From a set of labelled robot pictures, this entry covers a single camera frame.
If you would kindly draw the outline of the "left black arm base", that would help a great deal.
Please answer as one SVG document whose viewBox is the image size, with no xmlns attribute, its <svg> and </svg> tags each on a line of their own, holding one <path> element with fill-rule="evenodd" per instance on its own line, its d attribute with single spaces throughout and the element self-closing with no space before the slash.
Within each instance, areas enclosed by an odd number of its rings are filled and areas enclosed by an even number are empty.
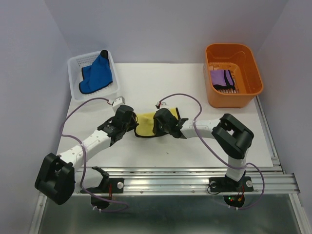
<svg viewBox="0 0 312 234">
<path fill-rule="evenodd" d="M 83 186 L 86 190 L 93 194 L 122 194 L 124 190 L 124 178 L 86 178 L 83 181 Z"/>
</svg>

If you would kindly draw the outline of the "yellow towel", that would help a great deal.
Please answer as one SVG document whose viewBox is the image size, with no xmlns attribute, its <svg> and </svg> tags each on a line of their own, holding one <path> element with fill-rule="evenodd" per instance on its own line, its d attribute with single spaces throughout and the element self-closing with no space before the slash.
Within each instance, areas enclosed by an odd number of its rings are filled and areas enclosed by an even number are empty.
<svg viewBox="0 0 312 234">
<path fill-rule="evenodd" d="M 167 133 L 162 130 L 157 130 L 156 133 L 153 132 L 155 114 L 156 112 L 150 112 L 136 115 L 138 123 L 138 126 L 134 129 L 136 137 L 154 138 L 167 135 Z"/>
</svg>

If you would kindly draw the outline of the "black and purple towel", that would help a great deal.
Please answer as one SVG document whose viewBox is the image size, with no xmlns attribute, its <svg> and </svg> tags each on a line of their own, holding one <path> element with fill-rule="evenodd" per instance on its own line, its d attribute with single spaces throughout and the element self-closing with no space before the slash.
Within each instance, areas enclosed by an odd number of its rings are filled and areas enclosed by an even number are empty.
<svg viewBox="0 0 312 234">
<path fill-rule="evenodd" d="M 235 82 L 230 70 L 211 70 L 210 77 L 212 85 L 216 90 L 235 90 Z"/>
</svg>

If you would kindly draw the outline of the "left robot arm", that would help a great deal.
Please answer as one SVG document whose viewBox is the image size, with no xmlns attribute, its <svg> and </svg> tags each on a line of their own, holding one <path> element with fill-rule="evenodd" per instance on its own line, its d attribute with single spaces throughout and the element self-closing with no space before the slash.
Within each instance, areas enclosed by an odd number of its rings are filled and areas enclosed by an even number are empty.
<svg viewBox="0 0 312 234">
<path fill-rule="evenodd" d="M 126 132 L 137 126 L 132 107 L 121 105 L 115 115 L 97 127 L 84 141 L 71 149 L 55 155 L 49 153 L 43 159 L 35 188 L 58 205 L 64 204 L 75 189 L 75 173 L 99 152 L 113 146 Z"/>
</svg>

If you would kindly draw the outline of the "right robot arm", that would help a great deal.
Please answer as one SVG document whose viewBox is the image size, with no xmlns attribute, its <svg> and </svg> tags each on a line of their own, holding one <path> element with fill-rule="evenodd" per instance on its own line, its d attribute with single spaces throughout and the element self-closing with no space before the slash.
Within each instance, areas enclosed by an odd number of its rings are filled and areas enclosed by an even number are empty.
<svg viewBox="0 0 312 234">
<path fill-rule="evenodd" d="M 210 138 L 218 142 L 228 156 L 224 177 L 211 178 L 214 193 L 237 192 L 244 187 L 247 151 L 254 138 L 253 132 L 231 114 L 215 120 L 177 119 L 168 109 L 161 108 L 154 114 L 153 133 L 169 134 L 177 139 Z"/>
</svg>

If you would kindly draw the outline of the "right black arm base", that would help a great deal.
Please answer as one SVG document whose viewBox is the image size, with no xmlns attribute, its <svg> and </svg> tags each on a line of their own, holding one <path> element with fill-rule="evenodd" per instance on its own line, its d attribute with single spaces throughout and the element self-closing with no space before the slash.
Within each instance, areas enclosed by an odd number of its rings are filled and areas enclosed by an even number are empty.
<svg viewBox="0 0 312 234">
<path fill-rule="evenodd" d="M 210 190 L 212 193 L 238 193 L 253 192 L 254 187 L 249 176 L 242 177 L 239 181 L 234 181 L 226 176 L 209 178 Z"/>
</svg>

